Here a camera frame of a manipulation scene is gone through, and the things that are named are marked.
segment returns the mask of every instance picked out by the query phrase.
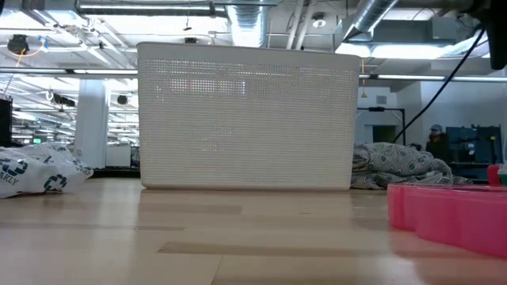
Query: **white column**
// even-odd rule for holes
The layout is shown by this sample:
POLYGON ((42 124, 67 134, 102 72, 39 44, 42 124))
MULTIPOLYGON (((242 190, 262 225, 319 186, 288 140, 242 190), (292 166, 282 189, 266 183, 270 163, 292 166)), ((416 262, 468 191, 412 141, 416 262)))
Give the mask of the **white column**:
POLYGON ((110 93, 105 80, 81 80, 74 155, 89 167, 105 167, 110 93))

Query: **man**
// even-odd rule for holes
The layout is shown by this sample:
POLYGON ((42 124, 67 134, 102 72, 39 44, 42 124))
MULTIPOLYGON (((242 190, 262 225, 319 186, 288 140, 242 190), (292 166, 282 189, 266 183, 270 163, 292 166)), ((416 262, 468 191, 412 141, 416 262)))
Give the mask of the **man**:
POLYGON ((442 132, 442 126, 435 124, 431 127, 429 141, 426 143, 426 151, 431 153, 434 158, 439 158, 444 162, 449 162, 450 149, 447 135, 442 132))

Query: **wood grain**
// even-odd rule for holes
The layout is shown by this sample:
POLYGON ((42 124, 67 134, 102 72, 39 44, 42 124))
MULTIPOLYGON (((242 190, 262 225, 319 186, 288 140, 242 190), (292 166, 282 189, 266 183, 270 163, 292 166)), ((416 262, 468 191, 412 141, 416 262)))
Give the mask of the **wood grain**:
POLYGON ((0 200, 2 284, 507 284, 507 260, 387 224, 385 192, 143 190, 0 200))

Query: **cap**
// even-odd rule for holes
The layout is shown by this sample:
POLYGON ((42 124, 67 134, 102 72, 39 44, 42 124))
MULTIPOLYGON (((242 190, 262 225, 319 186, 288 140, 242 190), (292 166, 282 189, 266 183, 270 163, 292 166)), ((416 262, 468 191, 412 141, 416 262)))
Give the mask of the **cap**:
POLYGON ((442 126, 440 126, 439 124, 434 124, 433 126, 431 126, 431 129, 432 131, 442 131, 442 126))

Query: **red object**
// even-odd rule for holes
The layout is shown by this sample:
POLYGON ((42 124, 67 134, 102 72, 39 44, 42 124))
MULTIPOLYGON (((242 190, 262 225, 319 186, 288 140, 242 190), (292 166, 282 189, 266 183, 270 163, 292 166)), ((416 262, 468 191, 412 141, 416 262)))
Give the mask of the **red object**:
POLYGON ((498 175, 498 170, 500 170, 500 165, 490 165, 488 166, 488 182, 491 185, 501 185, 500 175, 498 175))
POLYGON ((390 184, 387 206, 393 227, 507 258, 507 187, 390 184))

